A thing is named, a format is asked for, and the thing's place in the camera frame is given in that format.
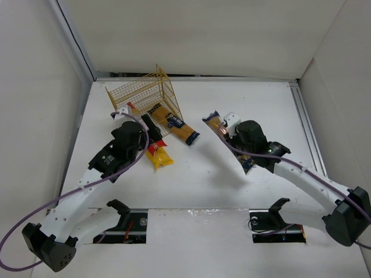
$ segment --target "gold metal basket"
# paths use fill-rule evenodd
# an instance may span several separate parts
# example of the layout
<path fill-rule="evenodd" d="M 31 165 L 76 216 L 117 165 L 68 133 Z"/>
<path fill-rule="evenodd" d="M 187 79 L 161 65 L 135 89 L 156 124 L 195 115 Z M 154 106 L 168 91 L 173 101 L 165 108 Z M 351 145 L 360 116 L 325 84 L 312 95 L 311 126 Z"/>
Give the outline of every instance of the gold metal basket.
<path fill-rule="evenodd" d="M 172 83 L 167 74 L 156 64 L 156 72 L 147 74 L 137 80 L 123 85 L 113 91 L 108 91 L 108 96 L 117 111 L 125 104 L 131 103 L 133 115 L 140 121 L 140 116 L 147 113 L 156 104 L 161 104 L 168 111 L 183 120 L 183 117 L 175 97 Z M 164 115 L 151 115 L 155 123 L 161 129 L 162 136 L 171 131 L 166 128 L 168 113 Z"/>

